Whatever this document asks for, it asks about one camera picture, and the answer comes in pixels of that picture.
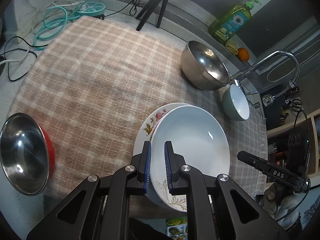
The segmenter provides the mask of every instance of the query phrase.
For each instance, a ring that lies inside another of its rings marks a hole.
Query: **kitchen faucet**
[[[286,57],[291,58],[295,63],[296,73],[294,75],[294,78],[289,80],[288,86],[285,89],[283,89],[280,93],[278,93],[274,96],[268,94],[268,95],[265,95],[262,97],[262,101],[265,106],[271,105],[276,98],[283,95],[291,88],[294,88],[297,86],[296,82],[297,82],[297,79],[298,79],[298,76],[300,73],[300,66],[299,66],[298,60],[290,51],[287,51],[284,49],[276,50],[276,51],[272,52],[270,55],[259,60],[258,62],[256,62],[252,66],[250,66],[249,68],[247,68],[243,71],[237,72],[236,74],[234,74],[233,76],[230,77],[230,80],[231,81],[234,80],[235,84],[244,92],[244,89],[241,86],[240,81],[243,80],[248,74],[260,69],[265,63],[269,62],[270,60],[272,60],[274,57],[277,57],[277,56],[286,56]],[[258,92],[245,93],[245,95],[252,95],[252,94],[256,94],[256,93],[258,93]]]

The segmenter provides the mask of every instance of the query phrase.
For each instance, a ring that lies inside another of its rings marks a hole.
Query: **black cable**
[[[26,49],[17,48],[17,49],[12,49],[12,50],[6,51],[5,53],[8,53],[8,52],[10,52],[10,51],[15,51],[15,50],[28,51],[28,50],[26,50]],[[32,53],[32,54],[35,55],[36,58],[37,58],[37,54],[36,54],[35,52],[29,51],[28,53]],[[18,81],[18,80],[20,80],[21,78],[23,78],[25,75],[27,75],[28,71],[27,71],[26,73],[24,73],[22,76],[20,76],[19,78],[11,79],[11,78],[10,78],[10,75],[9,75],[9,63],[10,63],[10,62],[8,62],[8,79],[9,79],[9,81],[15,82],[15,81]]]
[[[304,201],[304,199],[306,198],[306,196],[308,195],[309,193],[309,190],[310,190],[310,187],[311,187],[311,182],[310,180],[308,181],[309,183],[309,186],[308,186],[308,189],[306,191],[306,194],[303,196],[302,200],[298,203],[298,205],[296,205],[292,210],[290,210],[287,214],[285,214],[283,217],[280,217],[279,219],[276,220],[276,222],[279,222],[281,219],[284,219],[286,216],[290,215],[301,203],[302,201]]]
[[[137,13],[137,6],[139,7],[143,7],[145,6],[144,3],[140,3],[140,0],[131,0],[131,2],[129,2],[126,6],[124,6],[120,11],[117,11],[117,12],[114,12],[114,13],[111,13],[111,14],[108,14],[108,15],[105,15],[105,17],[108,17],[110,15],[114,15],[116,13],[119,13],[121,11],[123,11],[124,9],[126,9],[130,4],[133,4],[130,11],[129,11],[129,14],[131,16],[134,16],[136,13]]]
[[[5,51],[5,47],[7,46],[7,44],[9,43],[9,41],[11,41],[12,39],[14,38],[19,38],[19,39],[22,39],[26,44],[28,44],[28,46],[32,47],[32,48],[41,48],[41,47],[44,47],[44,46],[48,46],[49,44],[45,44],[45,45],[41,45],[41,46],[34,46],[34,45],[30,45],[24,38],[20,37],[20,36],[13,36],[12,38],[10,38],[6,45],[4,46],[4,51]]]
[[[47,45],[48,45],[48,44],[46,44],[46,45],[42,45],[42,46],[34,46],[34,45],[29,44],[24,38],[22,38],[22,37],[20,37],[20,36],[13,36],[12,38],[10,38],[10,39],[6,42],[6,44],[5,44],[5,46],[4,46],[4,52],[3,52],[2,54],[0,54],[0,56],[3,55],[3,57],[4,57],[5,60],[7,59],[7,58],[5,57],[5,54],[8,53],[8,52],[16,51],[16,50],[27,51],[26,49],[20,49],[20,48],[11,49],[11,50],[9,50],[9,51],[5,51],[5,49],[6,49],[7,45],[8,45],[8,43],[9,43],[9,41],[11,41],[11,40],[14,39],[14,38],[22,39],[26,44],[28,44],[28,46],[30,46],[30,47],[32,47],[32,48],[40,48],[40,47],[44,47],[44,46],[47,46]],[[32,54],[35,55],[36,58],[37,58],[37,54],[36,54],[35,52],[29,51],[28,53],[32,53]],[[8,79],[9,79],[9,81],[11,81],[11,82],[15,82],[15,81],[20,80],[21,78],[23,78],[23,77],[28,73],[28,71],[27,71],[26,73],[24,73],[24,74],[23,74],[22,76],[20,76],[19,78],[11,79],[11,78],[10,78],[10,75],[9,75],[9,64],[10,64],[10,63],[8,62]]]
[[[310,133],[309,133],[308,117],[306,115],[306,112],[302,108],[298,111],[298,113],[296,115],[296,119],[294,120],[293,128],[296,128],[297,119],[298,119],[298,116],[299,116],[300,113],[303,113],[304,118],[306,119],[306,123],[307,123],[307,145],[306,145],[306,150],[305,150],[305,155],[304,155],[305,158],[306,158],[306,156],[307,156],[307,154],[309,152]]]

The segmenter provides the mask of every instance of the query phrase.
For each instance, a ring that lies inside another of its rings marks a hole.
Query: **teal power strip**
[[[106,6],[103,3],[100,2],[87,2],[86,8],[82,11],[78,10],[76,11],[76,16],[97,16],[104,14]]]

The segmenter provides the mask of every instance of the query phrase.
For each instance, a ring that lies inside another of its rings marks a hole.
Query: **orange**
[[[248,51],[245,48],[239,48],[238,49],[238,58],[241,61],[248,61],[250,58]]]

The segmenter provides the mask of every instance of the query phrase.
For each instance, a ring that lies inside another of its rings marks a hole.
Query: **bottle label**
[[[216,34],[226,41],[229,39],[229,35],[232,35],[239,30],[247,21],[248,17],[242,11],[239,11],[221,25],[221,27],[216,31]]]

